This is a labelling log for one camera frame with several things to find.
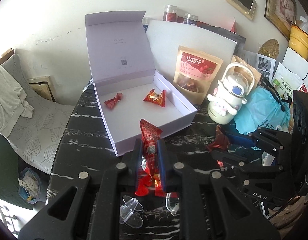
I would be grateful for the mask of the open white gift box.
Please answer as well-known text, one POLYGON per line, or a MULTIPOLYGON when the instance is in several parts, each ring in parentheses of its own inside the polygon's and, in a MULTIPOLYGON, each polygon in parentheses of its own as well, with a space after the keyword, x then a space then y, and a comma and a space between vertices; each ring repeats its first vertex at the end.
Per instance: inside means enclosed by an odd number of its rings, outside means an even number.
POLYGON ((100 113, 116 156, 130 152, 145 119, 165 138, 189 126, 192 103, 156 71, 142 25, 143 11, 109 11, 85 16, 89 65, 100 113), (165 107, 144 102, 151 89, 166 90, 165 107), (123 93, 114 109, 104 101, 123 93))

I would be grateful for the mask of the yellow plastic container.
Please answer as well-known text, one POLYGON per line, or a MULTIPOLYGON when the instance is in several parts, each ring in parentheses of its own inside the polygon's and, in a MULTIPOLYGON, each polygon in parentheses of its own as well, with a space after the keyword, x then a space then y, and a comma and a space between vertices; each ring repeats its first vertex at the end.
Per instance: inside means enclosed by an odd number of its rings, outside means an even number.
POLYGON ((296 25, 291 26, 289 47, 305 60, 308 59, 308 34, 296 25))

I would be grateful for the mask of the ornate wooden picture frame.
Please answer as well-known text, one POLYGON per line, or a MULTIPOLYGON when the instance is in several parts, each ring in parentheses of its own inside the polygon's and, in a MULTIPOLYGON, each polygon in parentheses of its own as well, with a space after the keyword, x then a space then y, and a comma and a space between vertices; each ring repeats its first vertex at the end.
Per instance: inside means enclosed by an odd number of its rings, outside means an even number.
POLYGON ((296 1, 266 0, 265 18, 289 39, 291 27, 296 22, 296 1))

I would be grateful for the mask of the wooden frame on floor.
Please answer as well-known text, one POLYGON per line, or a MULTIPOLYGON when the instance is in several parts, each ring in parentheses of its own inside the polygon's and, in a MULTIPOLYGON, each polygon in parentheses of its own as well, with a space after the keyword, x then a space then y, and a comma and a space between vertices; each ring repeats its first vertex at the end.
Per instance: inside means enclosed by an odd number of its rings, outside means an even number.
POLYGON ((39 96, 44 99, 55 102, 55 88, 51 81, 51 77, 41 76, 41 77, 33 77, 27 80, 30 87, 39 94, 39 96))

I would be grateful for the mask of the grey cloth on chair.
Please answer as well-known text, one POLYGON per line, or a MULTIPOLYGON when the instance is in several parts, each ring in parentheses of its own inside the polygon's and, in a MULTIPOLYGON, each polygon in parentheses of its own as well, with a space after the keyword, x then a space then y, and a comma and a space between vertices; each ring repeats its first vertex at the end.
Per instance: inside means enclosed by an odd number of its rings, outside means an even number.
POLYGON ((34 108, 26 101, 20 84, 0 64, 0 134, 9 137, 20 117, 32 118, 34 108))

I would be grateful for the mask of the grey leaf pattern chair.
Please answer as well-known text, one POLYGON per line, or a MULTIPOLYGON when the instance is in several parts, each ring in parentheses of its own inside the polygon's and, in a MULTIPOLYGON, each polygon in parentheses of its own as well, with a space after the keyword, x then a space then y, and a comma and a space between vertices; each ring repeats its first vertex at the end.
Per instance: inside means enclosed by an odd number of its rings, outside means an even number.
POLYGON ((18 54, 2 66, 21 85, 27 94, 26 101, 34 108, 32 118, 19 117, 7 140, 24 162, 50 174, 74 106, 49 101, 37 94, 23 75, 18 54))

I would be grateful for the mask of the large red gold snack bag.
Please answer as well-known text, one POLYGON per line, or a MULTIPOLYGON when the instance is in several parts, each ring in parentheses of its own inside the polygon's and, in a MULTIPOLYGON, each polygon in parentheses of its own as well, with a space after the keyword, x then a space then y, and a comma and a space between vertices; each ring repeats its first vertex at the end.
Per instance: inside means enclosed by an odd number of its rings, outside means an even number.
POLYGON ((215 149, 220 149, 223 151, 227 151, 230 146, 230 141, 228 137, 225 135, 224 130, 220 125, 216 126, 215 139, 213 142, 209 143, 206 148, 212 152, 215 149))

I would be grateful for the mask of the woven straw fan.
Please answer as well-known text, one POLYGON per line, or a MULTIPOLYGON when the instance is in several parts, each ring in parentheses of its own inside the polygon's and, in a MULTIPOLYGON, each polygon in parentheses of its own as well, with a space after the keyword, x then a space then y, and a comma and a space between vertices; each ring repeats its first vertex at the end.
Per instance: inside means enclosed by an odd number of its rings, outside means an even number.
POLYGON ((279 55, 279 43, 276 39, 266 41, 259 49, 259 54, 277 59, 279 55))

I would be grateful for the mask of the blue waste basket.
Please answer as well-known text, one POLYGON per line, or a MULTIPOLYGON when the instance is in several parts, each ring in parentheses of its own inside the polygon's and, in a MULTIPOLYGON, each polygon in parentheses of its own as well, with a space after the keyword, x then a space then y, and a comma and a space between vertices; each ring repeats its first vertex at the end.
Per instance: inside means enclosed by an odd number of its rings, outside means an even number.
POLYGON ((31 169, 26 167, 20 172, 18 179, 19 195, 29 204, 35 204, 40 199, 42 183, 39 176, 31 169))

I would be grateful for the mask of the long red snack packet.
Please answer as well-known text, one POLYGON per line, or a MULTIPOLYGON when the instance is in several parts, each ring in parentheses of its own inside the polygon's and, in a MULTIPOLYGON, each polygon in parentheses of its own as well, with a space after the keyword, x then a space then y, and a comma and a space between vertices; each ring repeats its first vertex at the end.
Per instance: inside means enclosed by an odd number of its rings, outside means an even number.
POLYGON ((166 193, 162 189, 161 179, 158 167, 158 146, 162 130, 150 122, 140 120, 140 130, 143 143, 143 158, 141 162, 142 174, 138 182, 135 195, 144 197, 149 194, 150 187, 154 187, 154 195, 156 197, 165 197, 166 193))

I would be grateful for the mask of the small red candy packet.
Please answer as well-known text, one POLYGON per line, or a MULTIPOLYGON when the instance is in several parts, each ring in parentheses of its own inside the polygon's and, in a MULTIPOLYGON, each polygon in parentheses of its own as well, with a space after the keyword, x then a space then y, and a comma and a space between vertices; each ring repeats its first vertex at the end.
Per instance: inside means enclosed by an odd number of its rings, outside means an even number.
POLYGON ((114 98, 104 101, 108 109, 114 109, 115 105, 122 99, 123 93, 117 93, 114 98))

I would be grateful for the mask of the red gold candy packet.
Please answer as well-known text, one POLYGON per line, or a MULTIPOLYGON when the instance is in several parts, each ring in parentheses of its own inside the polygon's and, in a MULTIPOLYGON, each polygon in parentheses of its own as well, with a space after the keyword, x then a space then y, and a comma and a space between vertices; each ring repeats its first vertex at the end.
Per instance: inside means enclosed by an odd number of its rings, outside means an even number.
POLYGON ((160 107, 165 107, 166 102, 166 90, 163 90, 160 94, 155 92, 155 89, 151 89, 147 96, 143 99, 144 102, 154 103, 160 107))

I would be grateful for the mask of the hawthorn snack pouch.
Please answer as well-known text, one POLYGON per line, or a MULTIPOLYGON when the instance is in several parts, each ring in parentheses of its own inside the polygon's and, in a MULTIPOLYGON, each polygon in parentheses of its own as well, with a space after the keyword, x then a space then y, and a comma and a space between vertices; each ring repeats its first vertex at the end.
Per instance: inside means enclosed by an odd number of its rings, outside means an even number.
POLYGON ((200 105, 223 60, 203 51, 178 47, 173 85, 192 104, 200 105))

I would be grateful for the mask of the green white tea bag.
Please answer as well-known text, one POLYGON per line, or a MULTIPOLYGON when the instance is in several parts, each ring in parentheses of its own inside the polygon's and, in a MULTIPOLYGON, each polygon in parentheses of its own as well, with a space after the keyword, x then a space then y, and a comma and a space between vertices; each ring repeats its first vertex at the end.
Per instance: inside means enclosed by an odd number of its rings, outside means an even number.
POLYGON ((297 74, 291 72, 279 63, 271 84, 279 93, 279 96, 287 100, 288 97, 293 99, 293 91, 300 90, 303 81, 297 74))

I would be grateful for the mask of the light blue plastic bag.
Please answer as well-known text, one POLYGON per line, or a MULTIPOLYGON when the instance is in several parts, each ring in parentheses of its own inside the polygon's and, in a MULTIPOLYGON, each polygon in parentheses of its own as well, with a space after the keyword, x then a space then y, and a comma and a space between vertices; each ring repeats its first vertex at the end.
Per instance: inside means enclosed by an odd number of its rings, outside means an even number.
POLYGON ((257 87, 247 96, 247 103, 234 116, 234 121, 241 134, 251 133, 258 127, 286 127, 290 121, 290 108, 286 102, 277 102, 268 90, 257 87))

